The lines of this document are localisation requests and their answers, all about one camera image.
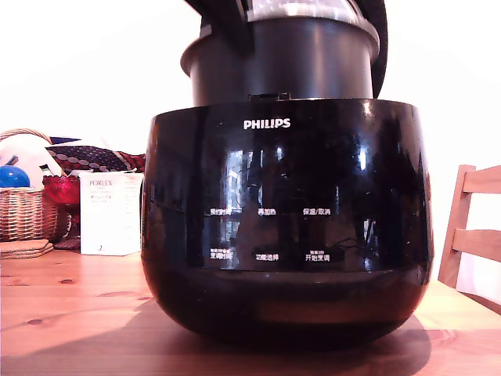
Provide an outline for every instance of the white wall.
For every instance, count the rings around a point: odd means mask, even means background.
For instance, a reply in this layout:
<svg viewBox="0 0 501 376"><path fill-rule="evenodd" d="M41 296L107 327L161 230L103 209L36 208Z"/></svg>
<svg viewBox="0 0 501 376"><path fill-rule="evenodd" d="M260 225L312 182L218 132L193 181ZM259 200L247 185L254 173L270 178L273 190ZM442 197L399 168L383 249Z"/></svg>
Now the white wall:
<svg viewBox="0 0 501 376"><path fill-rule="evenodd" d="M458 166L501 165L501 2L386 4L390 49L380 98L420 109L432 185L436 277ZM474 196L468 228L501 230L500 198ZM458 288L501 302L501 265L464 255Z"/></svg>
<svg viewBox="0 0 501 376"><path fill-rule="evenodd" d="M387 0L382 99L420 108L436 259L459 164L501 165L497 0ZM150 119L192 104L179 67L200 17L183 0L0 3L0 129L31 127L129 153ZM501 229L501 200L475 197L470 228ZM501 302L501 266L464 257L460 288Z"/></svg>

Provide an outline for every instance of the wooden table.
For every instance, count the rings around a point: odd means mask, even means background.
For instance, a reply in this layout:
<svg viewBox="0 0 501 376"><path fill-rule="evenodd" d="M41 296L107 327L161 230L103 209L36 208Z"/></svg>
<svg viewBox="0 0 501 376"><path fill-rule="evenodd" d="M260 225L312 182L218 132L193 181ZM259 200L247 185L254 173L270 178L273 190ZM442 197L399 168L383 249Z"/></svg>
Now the wooden table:
<svg viewBox="0 0 501 376"><path fill-rule="evenodd" d="M151 298L139 254L52 251L1 266L2 375L501 375L501 316L437 281L381 340L291 356L175 324Z"/></svg>

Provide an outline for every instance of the wicker basket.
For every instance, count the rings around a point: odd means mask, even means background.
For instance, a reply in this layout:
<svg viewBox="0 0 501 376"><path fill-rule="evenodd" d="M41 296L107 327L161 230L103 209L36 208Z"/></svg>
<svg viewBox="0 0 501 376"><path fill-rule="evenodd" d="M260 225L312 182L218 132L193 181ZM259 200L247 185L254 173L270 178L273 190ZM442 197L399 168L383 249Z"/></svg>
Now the wicker basket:
<svg viewBox="0 0 501 376"><path fill-rule="evenodd" d="M50 142L50 138L30 129L15 129L2 133L3 139L32 134ZM0 241L61 239L70 226L70 216L44 195L43 189L0 189Z"/></svg>

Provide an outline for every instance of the cork coaster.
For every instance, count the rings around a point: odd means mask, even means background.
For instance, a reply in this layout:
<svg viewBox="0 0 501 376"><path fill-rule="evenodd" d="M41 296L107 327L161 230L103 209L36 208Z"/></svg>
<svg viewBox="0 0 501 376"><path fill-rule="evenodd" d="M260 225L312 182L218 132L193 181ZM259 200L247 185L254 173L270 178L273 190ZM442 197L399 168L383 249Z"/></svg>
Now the cork coaster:
<svg viewBox="0 0 501 376"><path fill-rule="evenodd" d="M39 249L25 249L25 248L33 248L33 243L31 244L21 244L21 247L15 246L14 243L25 243L22 241L13 241L11 244L9 244L8 247L4 247L5 244L7 243L2 243L2 248L1 250L1 259L2 260L7 260L7 259L32 259L38 256L45 255L46 253L49 253L54 249L52 246L52 243L49 243L48 240L29 240L30 242L33 241L38 241L39 244L44 244L42 248Z"/></svg>
<svg viewBox="0 0 501 376"><path fill-rule="evenodd" d="M48 243L47 239L0 242L0 252L40 250L45 248Z"/></svg>
<svg viewBox="0 0 501 376"><path fill-rule="evenodd" d="M41 249L40 251L36 251L34 253L26 253L26 252L21 252L21 253L12 253L12 254L3 254L2 253L2 260L14 260L14 259L34 259L35 257L39 257L42 255L45 255L46 253L49 253L52 251L54 247L46 248L46 249Z"/></svg>

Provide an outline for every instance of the chair backrest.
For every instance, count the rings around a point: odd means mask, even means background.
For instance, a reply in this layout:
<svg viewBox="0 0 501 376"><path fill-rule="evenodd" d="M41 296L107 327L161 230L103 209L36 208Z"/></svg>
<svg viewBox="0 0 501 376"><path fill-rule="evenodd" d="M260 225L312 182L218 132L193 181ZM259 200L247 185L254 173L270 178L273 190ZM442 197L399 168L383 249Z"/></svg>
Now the chair backrest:
<svg viewBox="0 0 501 376"><path fill-rule="evenodd" d="M461 254L501 262L501 231L466 230L473 193L501 193L501 166L479 170L461 165L452 199L438 280L456 288Z"/></svg>

